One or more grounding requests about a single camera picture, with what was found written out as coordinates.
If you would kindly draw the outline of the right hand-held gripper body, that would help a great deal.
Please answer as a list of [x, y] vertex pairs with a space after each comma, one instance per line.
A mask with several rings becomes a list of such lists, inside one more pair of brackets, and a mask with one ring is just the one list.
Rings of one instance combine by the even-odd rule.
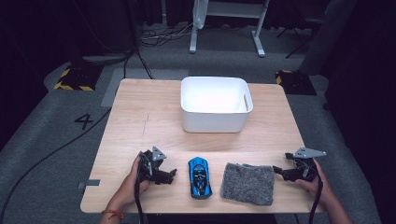
[[286, 153], [286, 158], [291, 160], [294, 165], [294, 172], [288, 173], [288, 175], [295, 175], [296, 180], [313, 181], [318, 172], [314, 158], [324, 157], [326, 155], [326, 151], [319, 151], [308, 147], [300, 147], [294, 153]]

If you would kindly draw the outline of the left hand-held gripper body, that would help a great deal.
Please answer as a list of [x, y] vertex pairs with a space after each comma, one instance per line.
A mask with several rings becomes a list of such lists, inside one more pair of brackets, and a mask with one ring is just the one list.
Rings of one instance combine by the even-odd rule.
[[166, 156], [157, 147], [152, 147], [152, 150], [148, 149], [145, 152], [141, 152], [139, 157], [139, 182], [143, 182], [144, 180], [154, 181], [156, 177], [167, 177], [159, 169]]

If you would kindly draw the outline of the blue toy car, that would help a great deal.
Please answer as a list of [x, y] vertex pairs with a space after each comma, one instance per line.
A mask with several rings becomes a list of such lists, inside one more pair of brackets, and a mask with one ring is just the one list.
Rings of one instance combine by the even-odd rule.
[[210, 186], [208, 162], [201, 157], [195, 157], [188, 162], [188, 165], [191, 197], [198, 200], [209, 198], [212, 195], [212, 189]]

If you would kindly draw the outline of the grey fuzzy cloth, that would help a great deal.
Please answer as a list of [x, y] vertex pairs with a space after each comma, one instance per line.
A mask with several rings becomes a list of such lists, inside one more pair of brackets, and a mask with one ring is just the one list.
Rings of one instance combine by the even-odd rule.
[[270, 206], [273, 203], [275, 172], [271, 166], [228, 163], [220, 195], [240, 203]]

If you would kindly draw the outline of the white plastic bin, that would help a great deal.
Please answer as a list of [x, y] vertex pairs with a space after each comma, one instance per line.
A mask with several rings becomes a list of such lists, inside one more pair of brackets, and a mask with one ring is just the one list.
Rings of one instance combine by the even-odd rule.
[[189, 133], [239, 133], [254, 108], [248, 84], [238, 77], [185, 77], [180, 106]]

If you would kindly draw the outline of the person's right hand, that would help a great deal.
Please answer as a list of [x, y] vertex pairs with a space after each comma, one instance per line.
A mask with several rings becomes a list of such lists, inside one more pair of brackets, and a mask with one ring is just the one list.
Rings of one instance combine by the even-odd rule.
[[330, 210], [337, 201], [335, 194], [332, 191], [332, 188], [328, 182], [327, 176], [323, 173], [321, 166], [317, 161], [315, 164], [318, 169], [318, 176], [311, 182], [305, 181], [302, 179], [297, 179], [295, 184], [303, 189], [305, 189], [308, 193], [310, 193], [313, 197], [316, 197], [318, 194], [318, 181], [322, 182], [322, 191], [319, 198], [319, 202], [327, 209]]

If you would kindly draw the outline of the person's left hand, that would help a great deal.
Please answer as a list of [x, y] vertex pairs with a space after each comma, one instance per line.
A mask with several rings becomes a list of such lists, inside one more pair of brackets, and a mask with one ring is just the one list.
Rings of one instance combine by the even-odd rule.
[[149, 188], [150, 185], [149, 181], [144, 180], [140, 182], [137, 179], [139, 162], [140, 162], [140, 156], [137, 156], [134, 159], [130, 173], [124, 178], [120, 187], [108, 202], [106, 206], [106, 210], [122, 212], [127, 205], [134, 203], [135, 184], [139, 185], [140, 193], [143, 193]]

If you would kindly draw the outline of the grey tape strip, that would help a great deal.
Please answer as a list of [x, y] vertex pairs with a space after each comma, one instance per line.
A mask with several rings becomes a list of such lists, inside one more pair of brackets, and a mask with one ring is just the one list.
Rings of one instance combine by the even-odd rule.
[[87, 187], [99, 186], [99, 185], [100, 185], [100, 179], [89, 179], [86, 180], [85, 182], [79, 182], [77, 185], [77, 189], [85, 189]]

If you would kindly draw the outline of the black yellow striped base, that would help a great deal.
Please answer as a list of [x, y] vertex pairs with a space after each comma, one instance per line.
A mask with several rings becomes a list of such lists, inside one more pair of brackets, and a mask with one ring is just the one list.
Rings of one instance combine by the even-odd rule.
[[317, 94], [309, 76], [302, 75], [298, 71], [278, 70], [275, 77], [276, 83], [284, 89], [286, 94]]
[[82, 67], [76, 67], [69, 64], [61, 73], [54, 89], [68, 91], [94, 91], [102, 71], [103, 66], [84, 65]]

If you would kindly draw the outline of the black tripod stand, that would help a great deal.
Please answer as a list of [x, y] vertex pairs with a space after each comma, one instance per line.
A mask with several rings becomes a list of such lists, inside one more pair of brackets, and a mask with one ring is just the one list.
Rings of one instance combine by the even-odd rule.
[[[286, 59], [288, 59], [292, 54], [296, 53], [298, 50], [305, 47], [308, 43], [310, 43], [314, 37], [316, 36], [318, 30], [321, 28], [324, 23], [323, 19], [314, 19], [314, 18], [304, 18], [297, 21], [286, 21], [282, 24], [283, 31], [279, 33], [277, 36], [281, 37], [287, 30], [292, 30], [298, 37], [300, 41], [300, 45], [296, 47], [292, 52], [290, 52]], [[310, 35], [306, 39], [302, 39], [297, 32], [297, 30], [309, 30]]]

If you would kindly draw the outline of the grey curtain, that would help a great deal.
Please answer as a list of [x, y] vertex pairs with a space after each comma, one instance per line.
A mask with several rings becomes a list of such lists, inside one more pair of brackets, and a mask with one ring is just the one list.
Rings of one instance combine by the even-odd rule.
[[315, 35], [298, 72], [316, 76], [330, 56], [332, 49], [345, 28], [358, 0], [330, 0], [325, 10], [324, 23]]

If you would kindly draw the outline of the white metal stand frame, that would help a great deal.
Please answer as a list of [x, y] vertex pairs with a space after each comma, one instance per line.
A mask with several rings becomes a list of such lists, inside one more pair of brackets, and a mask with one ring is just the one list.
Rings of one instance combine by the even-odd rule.
[[[257, 53], [260, 57], [265, 56], [265, 51], [260, 40], [262, 25], [266, 16], [270, 0], [263, 0], [262, 3], [231, 3], [231, 2], [217, 2], [209, 0], [207, 15], [218, 17], [231, 17], [231, 18], [245, 18], [257, 19], [258, 23], [255, 30], [251, 31], [251, 37], [256, 47]], [[198, 29], [193, 27], [191, 30], [190, 53], [195, 53], [197, 50], [197, 37]]]

